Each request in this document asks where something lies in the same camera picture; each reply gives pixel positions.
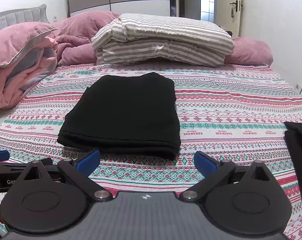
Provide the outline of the light pink folded blanket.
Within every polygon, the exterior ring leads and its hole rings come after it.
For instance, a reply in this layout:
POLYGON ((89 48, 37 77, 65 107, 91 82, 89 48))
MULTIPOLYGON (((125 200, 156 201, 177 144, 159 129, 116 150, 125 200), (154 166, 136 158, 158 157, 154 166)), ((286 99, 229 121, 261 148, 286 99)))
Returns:
POLYGON ((58 64, 57 42, 46 37, 16 63, 0 68, 0 109, 16 106, 58 64))

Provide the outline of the striped beige folded bedding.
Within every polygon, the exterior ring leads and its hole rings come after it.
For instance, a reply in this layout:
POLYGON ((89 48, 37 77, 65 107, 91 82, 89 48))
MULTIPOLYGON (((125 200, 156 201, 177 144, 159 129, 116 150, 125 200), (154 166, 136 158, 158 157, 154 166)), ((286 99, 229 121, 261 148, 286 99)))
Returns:
POLYGON ((91 39, 97 63, 134 63, 163 58, 217 67, 234 51, 218 25, 183 17, 125 13, 91 39))

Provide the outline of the patterned bed sheet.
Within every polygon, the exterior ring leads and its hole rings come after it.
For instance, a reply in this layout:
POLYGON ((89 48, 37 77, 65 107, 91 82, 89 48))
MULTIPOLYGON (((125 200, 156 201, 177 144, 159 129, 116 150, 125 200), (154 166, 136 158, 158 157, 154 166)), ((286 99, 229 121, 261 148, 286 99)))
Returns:
POLYGON ((153 157, 105 155, 92 174, 113 193, 120 190, 181 192, 200 181, 193 156, 203 151, 239 165, 263 161, 292 204, 285 229, 302 239, 302 201, 298 180, 284 141, 287 121, 302 122, 302 97, 269 66, 227 64, 217 68, 178 63, 63 66, 43 79, 5 115, 0 150, 12 163, 36 157, 76 158, 57 142, 65 115, 94 82, 105 75, 140 76, 150 72, 174 81, 180 121, 180 153, 175 161, 153 157))

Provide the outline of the pink pillow grey trim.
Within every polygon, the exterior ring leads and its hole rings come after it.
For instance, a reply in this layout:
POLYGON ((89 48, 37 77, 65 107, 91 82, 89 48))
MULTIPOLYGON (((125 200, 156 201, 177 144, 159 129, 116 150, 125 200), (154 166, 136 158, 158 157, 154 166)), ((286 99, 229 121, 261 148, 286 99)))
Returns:
POLYGON ((0 68, 16 63, 55 30, 43 22, 24 22, 0 30, 0 68))

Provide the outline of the black pants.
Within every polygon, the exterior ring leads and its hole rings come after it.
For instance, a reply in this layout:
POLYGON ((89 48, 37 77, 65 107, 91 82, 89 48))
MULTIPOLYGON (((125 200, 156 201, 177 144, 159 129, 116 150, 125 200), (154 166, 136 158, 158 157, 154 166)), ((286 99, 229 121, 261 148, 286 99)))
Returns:
POLYGON ((155 72, 105 75, 65 116, 57 142, 104 154, 174 160, 181 144, 175 103, 174 82, 155 72))

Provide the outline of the grey padded headboard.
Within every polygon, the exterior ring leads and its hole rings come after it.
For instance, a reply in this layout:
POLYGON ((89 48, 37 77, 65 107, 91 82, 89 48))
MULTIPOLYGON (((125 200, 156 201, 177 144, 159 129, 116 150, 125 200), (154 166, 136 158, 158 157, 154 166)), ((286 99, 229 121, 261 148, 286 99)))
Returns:
POLYGON ((46 15, 45 4, 39 7, 14 9, 0 12, 0 30, 24 22, 44 22, 49 23, 46 15))

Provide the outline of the mauve pink comforter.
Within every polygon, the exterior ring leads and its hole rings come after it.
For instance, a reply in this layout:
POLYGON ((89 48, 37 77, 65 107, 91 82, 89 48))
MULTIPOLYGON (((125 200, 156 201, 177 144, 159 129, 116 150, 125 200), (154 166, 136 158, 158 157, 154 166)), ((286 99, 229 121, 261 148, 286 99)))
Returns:
POLYGON ((119 16, 110 11, 86 11, 55 23, 56 30, 49 34, 49 37, 58 43, 58 65, 95 63, 97 58, 91 38, 119 16))

